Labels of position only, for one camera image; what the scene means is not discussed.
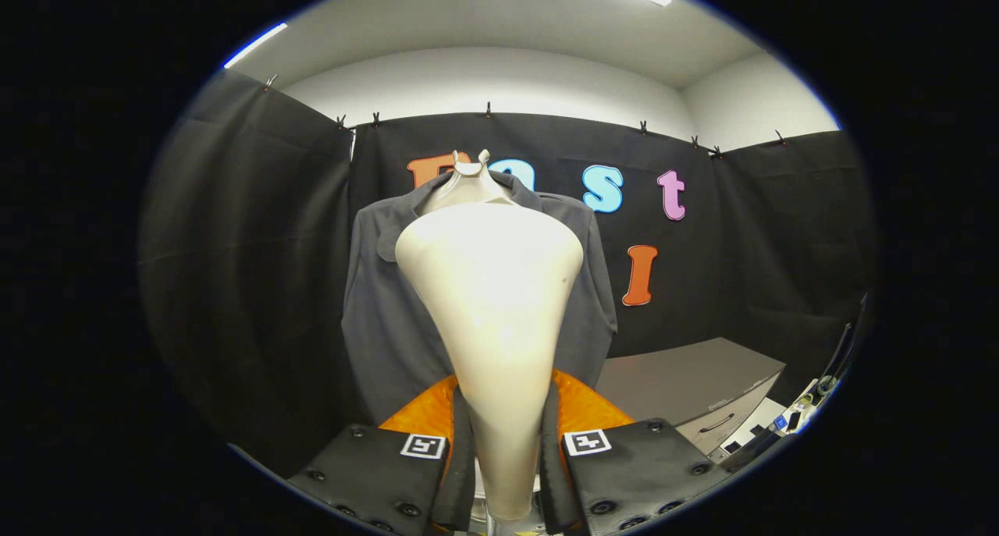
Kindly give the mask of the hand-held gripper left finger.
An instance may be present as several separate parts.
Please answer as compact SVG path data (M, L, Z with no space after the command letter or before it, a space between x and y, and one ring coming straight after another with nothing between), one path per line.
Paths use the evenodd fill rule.
M378 426L346 426L290 483L329 511L384 533L468 531L477 468L457 377L436 382Z

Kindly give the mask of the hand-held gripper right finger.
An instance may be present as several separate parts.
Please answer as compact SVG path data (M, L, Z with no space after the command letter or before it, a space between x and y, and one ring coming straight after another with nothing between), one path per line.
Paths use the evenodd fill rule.
M613 535L667 520L729 473L660 417L635 420L554 371L542 408L539 507L546 531Z

